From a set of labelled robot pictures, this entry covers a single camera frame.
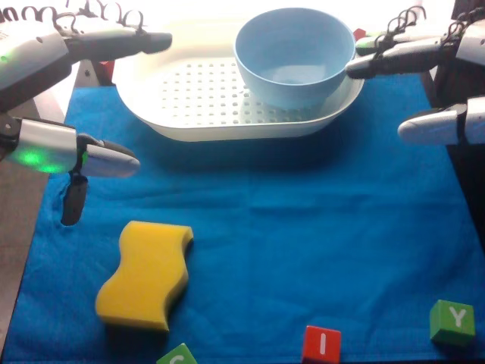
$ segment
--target yellow sponge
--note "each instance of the yellow sponge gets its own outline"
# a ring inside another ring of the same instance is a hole
[[[101,320],[168,331],[168,310],[189,280],[184,253],[192,239],[187,226],[131,221],[120,236],[120,266],[96,298]]]

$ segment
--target tray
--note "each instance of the tray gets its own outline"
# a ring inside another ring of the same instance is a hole
[[[327,126],[361,91],[346,78],[322,105],[283,110],[256,99],[239,75],[233,41],[244,19],[166,26],[170,49],[117,60],[113,82],[123,103],[160,134],[188,142],[300,137]]]

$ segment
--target green block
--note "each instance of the green block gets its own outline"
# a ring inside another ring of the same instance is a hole
[[[467,346],[475,338],[473,306],[438,300],[430,312],[430,336],[435,343]]]
[[[166,356],[159,359],[157,364],[197,364],[196,360],[185,344],[181,344]]]

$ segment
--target floor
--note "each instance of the floor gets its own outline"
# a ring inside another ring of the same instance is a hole
[[[0,353],[47,179],[9,162],[0,164]]]

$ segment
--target robotic arm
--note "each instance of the robotic arm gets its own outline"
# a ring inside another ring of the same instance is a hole
[[[83,209],[88,176],[129,177],[139,161],[129,149],[78,133],[52,121],[13,118],[8,112],[49,89],[83,59],[110,61],[138,52],[161,52],[171,46],[169,33],[127,27],[99,17],[72,13],[37,21],[0,24],[0,161],[4,158],[45,173],[69,173],[64,209],[76,205],[75,224]]]
[[[359,40],[358,54],[363,56],[346,66],[351,78],[425,72],[447,66],[454,59],[485,66],[485,9],[440,25],[427,24],[415,15],[410,24],[409,12],[414,13],[413,8],[406,11],[405,18],[403,13],[396,18],[402,21],[393,31]],[[399,126],[398,133],[407,143],[485,143],[485,96],[412,115]]]

